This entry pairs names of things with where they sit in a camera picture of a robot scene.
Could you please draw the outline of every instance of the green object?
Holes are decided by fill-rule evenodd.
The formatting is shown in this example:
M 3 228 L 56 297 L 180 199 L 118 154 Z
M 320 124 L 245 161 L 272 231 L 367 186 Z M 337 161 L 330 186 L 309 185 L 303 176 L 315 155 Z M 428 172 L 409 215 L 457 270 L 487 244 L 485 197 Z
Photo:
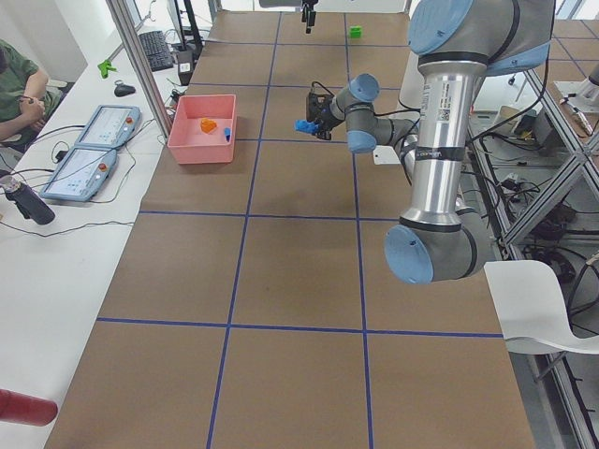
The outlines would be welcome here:
M 39 67 L 2 39 L 0 39 L 0 51 L 4 53 L 7 61 L 7 69 L 0 74 L 0 122 L 7 122 L 21 115 L 19 100 L 25 91 L 27 80 L 39 70 Z M 44 102 L 44 119 L 47 120 L 58 107 L 60 95 L 46 91 L 46 94 L 39 99 Z M 18 134 L 21 137 L 18 140 L 11 140 L 10 145 L 25 144 L 34 138 L 36 132 L 29 126 L 25 126 Z
M 349 27 L 349 36 L 352 39 L 358 39 L 362 37 L 362 27 L 359 25 L 353 25 Z
M 100 69 L 100 75 L 104 80 L 109 77 L 109 71 L 116 72 L 116 68 L 112 66 L 110 59 L 98 64 L 97 68 Z

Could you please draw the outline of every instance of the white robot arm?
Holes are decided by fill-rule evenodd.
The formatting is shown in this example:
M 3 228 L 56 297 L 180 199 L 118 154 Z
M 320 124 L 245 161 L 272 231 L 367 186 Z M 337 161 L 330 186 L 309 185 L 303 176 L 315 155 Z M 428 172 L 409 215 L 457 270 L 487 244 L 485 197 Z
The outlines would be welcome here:
M 415 147 L 402 146 L 411 122 L 374 115 L 372 76 L 356 77 L 334 96 L 309 94 L 308 132 L 330 138 L 330 129 L 345 122 L 350 151 L 379 144 L 402 156 L 412 200 L 385 242 L 388 265 L 401 280 L 459 279 L 489 260 L 486 228 L 458 198 L 475 82 L 544 63 L 554 11 L 548 0 L 422 0 L 408 36 L 424 77 Z

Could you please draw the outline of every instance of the person's hand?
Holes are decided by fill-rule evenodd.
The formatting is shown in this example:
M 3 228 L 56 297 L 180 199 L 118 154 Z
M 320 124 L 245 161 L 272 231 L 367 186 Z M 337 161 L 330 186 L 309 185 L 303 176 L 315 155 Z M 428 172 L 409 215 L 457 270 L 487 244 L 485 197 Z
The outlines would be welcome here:
M 31 123 L 35 123 L 44 118 L 44 102 L 37 98 L 23 99 L 20 103 L 21 114 Z
M 44 119 L 40 119 L 37 122 L 30 124 L 29 127 L 38 133 L 41 131 L 45 124 L 46 121 Z

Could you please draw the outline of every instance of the blue and white device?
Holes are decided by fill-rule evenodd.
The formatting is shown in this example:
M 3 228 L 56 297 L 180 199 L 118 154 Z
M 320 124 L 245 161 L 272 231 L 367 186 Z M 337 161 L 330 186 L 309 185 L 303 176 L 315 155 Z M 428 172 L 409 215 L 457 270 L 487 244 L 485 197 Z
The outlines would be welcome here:
M 100 105 L 75 145 L 105 150 L 120 148 L 133 135 L 140 117 L 141 112 L 135 106 Z
M 116 166 L 116 148 L 103 150 L 74 146 L 58 165 L 39 196 L 67 201 L 88 201 Z
M 117 150 L 131 138 L 140 118 L 135 106 L 99 106 L 39 196 L 88 201 L 116 166 Z

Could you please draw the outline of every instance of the green block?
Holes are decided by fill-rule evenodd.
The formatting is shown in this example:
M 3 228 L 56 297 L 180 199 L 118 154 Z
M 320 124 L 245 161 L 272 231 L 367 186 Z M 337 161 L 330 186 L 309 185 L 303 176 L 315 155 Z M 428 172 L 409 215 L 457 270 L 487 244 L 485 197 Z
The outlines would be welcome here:
M 362 37 L 362 27 L 359 25 L 353 25 L 349 27 L 349 36 L 352 39 Z

